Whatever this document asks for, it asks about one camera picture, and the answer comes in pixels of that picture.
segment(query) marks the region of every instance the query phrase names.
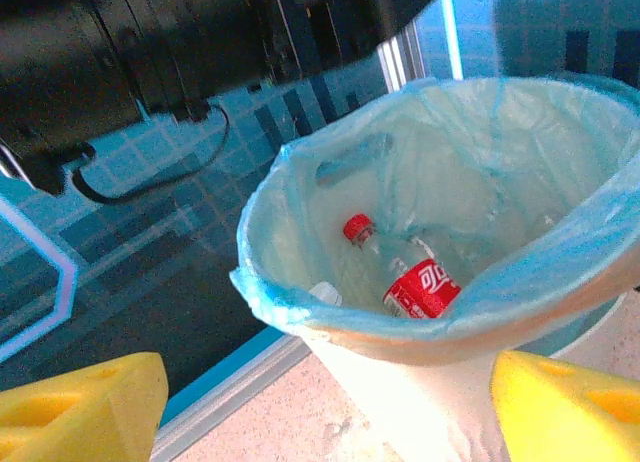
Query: blue tiled wall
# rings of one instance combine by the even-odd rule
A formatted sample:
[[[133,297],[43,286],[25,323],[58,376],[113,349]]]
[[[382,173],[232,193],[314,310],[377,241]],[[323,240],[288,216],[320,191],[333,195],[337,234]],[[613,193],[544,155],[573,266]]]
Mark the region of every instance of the blue tiled wall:
[[[29,367],[46,364],[188,264],[197,264],[203,250],[233,261],[241,209],[280,146],[384,93],[377,57],[298,84],[227,93],[213,100],[231,118],[219,159],[196,178],[125,206],[93,204],[72,188],[55,199],[0,178],[0,193],[80,267],[72,319],[2,364],[4,387],[28,381]],[[177,125],[162,116],[106,135],[92,141],[98,158],[84,169],[85,178],[96,190],[117,194],[193,169],[215,150],[223,122],[215,112],[201,124]],[[51,309],[57,274],[1,218],[0,244],[2,343]],[[36,305],[39,310],[17,315]]]
[[[637,86],[640,0],[453,0],[465,77],[561,70]],[[429,74],[451,77],[440,1],[417,20]]]

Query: crumpled plastic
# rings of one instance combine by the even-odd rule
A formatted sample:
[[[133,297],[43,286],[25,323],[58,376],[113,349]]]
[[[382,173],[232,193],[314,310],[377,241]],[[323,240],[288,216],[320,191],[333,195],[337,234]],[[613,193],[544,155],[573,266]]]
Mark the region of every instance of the crumpled plastic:
[[[231,280],[267,324],[369,357],[515,347],[640,282],[639,148],[640,93],[612,79],[412,83],[281,149],[243,211]],[[443,265],[470,276],[447,317],[386,315],[341,232],[357,212],[455,248]],[[341,307],[309,294],[321,281]]]

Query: plastic bottle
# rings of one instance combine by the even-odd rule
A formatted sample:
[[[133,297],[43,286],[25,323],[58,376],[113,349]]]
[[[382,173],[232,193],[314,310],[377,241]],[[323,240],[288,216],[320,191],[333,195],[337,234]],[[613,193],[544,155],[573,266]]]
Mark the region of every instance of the plastic bottle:
[[[397,317],[416,319],[442,316],[460,287],[424,249],[396,237],[378,233],[365,214],[353,216],[343,233],[359,247],[367,265],[377,270],[380,296],[387,310]]]
[[[462,247],[451,239],[447,231],[427,229],[412,234],[407,240],[422,249],[423,257],[436,260],[460,287],[465,287],[473,279],[469,260],[461,257]]]

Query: black cable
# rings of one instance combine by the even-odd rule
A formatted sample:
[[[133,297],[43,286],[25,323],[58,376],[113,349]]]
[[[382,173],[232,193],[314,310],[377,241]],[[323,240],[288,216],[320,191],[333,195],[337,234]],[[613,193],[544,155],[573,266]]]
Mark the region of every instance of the black cable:
[[[225,120],[224,134],[222,136],[222,140],[218,144],[218,147],[216,147],[216,150],[213,151],[213,154],[211,154],[209,159],[205,163],[203,163],[199,168],[195,170],[190,170],[188,172],[185,172],[184,174],[176,175],[174,177],[161,180],[159,182],[154,182],[153,184],[149,184],[137,189],[133,189],[129,192],[125,192],[124,194],[118,195],[118,196],[102,195],[99,192],[96,192],[94,189],[92,189],[87,183],[87,181],[84,179],[82,173],[80,172],[81,167],[78,167],[77,169],[75,169],[71,174],[71,183],[76,188],[76,190],[78,190],[78,192],[80,192],[87,199],[93,202],[97,202],[99,204],[104,204],[104,205],[119,205],[119,204],[132,202],[144,195],[148,195],[152,192],[156,192],[158,190],[171,187],[179,182],[182,182],[183,180],[190,179],[191,177],[195,176],[203,169],[207,168],[218,158],[218,156],[220,155],[220,153],[222,152],[222,150],[224,149],[227,143],[227,139],[229,138],[229,132],[231,130],[229,114],[227,114],[227,112],[218,104],[212,104],[211,108],[216,109],[224,117],[224,120]]]

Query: white trash can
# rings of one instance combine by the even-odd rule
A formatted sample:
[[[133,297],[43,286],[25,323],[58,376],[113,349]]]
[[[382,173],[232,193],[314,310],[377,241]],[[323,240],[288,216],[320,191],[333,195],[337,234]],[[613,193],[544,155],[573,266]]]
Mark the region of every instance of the white trash can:
[[[577,339],[540,355],[608,371],[625,298],[608,304],[604,315],[596,309],[585,317]],[[547,349],[554,338],[562,340],[562,329],[523,349]],[[404,462],[510,460],[491,403],[495,353],[439,367],[415,367],[370,359],[327,342],[305,342]]]

